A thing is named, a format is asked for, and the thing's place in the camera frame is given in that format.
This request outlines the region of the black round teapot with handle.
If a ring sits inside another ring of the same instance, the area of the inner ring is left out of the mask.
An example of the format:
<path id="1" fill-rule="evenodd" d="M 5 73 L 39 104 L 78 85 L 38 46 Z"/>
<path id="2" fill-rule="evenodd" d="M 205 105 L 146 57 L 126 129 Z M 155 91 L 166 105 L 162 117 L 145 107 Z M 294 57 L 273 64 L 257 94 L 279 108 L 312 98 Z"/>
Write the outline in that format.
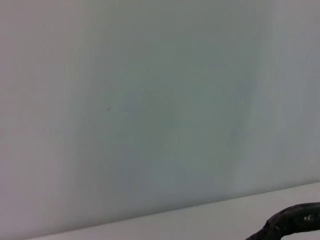
<path id="1" fill-rule="evenodd" d="M 287 207 L 269 218 L 264 226 L 245 240 L 281 240 L 285 236 L 320 230 L 320 202 Z"/>

